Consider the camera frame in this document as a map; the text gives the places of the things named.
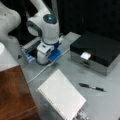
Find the rectangular object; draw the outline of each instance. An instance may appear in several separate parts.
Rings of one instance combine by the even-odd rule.
[[[20,66],[0,72],[0,120],[40,120]]]
[[[71,58],[99,73],[107,75],[120,60],[120,42],[86,32],[70,45]],[[90,58],[81,55],[88,53]]]
[[[64,120],[73,120],[86,102],[60,70],[52,74],[37,91]]]

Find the wooden table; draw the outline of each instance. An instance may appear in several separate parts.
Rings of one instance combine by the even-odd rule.
[[[40,120],[20,66],[0,72],[0,120]]]

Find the pen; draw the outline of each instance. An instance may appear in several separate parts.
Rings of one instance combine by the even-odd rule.
[[[92,87],[88,84],[84,84],[84,83],[79,83],[79,85],[81,87],[85,87],[85,88],[91,88],[91,89],[94,89],[94,90],[99,90],[99,91],[102,91],[102,92],[106,92],[103,88],[99,88],[99,87]]]

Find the black box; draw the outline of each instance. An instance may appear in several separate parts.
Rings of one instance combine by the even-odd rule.
[[[86,32],[70,45],[71,58],[86,67],[107,75],[120,60],[120,42]],[[87,52],[86,60],[81,55]]]

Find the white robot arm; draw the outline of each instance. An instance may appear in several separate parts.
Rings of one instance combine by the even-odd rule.
[[[5,45],[13,58],[21,66],[24,66],[27,63],[27,60],[21,51],[17,38],[8,35],[9,32],[18,27],[20,22],[20,15],[16,11],[7,8],[2,2],[0,2],[0,42]]]
[[[37,8],[38,13],[27,21],[28,31],[42,38],[37,47],[37,61],[46,64],[52,51],[59,46],[59,23],[42,0],[30,0]]]

